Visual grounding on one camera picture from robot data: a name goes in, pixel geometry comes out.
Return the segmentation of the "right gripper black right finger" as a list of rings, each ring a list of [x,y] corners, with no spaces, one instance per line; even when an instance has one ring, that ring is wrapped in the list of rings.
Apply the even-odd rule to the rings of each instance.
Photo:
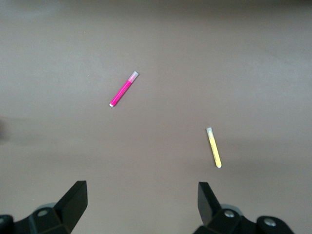
[[[197,206],[203,225],[193,234],[293,234],[281,219],[260,216],[248,220],[233,206],[221,206],[209,183],[198,183]]]

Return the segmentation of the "yellow highlighter pen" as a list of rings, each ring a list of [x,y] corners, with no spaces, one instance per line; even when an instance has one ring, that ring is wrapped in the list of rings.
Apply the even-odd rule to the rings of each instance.
[[[217,168],[221,168],[222,167],[222,162],[219,156],[219,152],[218,152],[218,148],[217,148],[217,144],[215,141],[215,137],[213,134],[213,129],[211,127],[206,129],[207,131],[207,135],[208,135],[208,139],[209,139],[209,143],[211,146],[211,150],[214,156],[214,161],[215,161],[215,165]]]

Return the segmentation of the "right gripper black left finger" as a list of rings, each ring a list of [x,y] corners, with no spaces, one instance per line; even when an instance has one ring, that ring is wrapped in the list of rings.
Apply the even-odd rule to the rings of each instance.
[[[57,203],[41,205],[20,221],[0,214],[0,234],[71,234],[87,205],[87,182],[77,181]]]

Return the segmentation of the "pink highlighter pen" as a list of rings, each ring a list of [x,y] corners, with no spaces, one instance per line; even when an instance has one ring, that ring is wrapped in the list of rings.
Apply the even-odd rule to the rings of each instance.
[[[112,98],[112,100],[109,103],[110,107],[115,107],[120,99],[124,96],[124,94],[127,92],[127,90],[130,88],[130,86],[133,84],[133,82],[138,77],[139,73],[137,71],[134,71],[130,77],[127,79],[127,81],[123,84],[123,86],[119,89],[119,91],[116,93],[116,95]]]

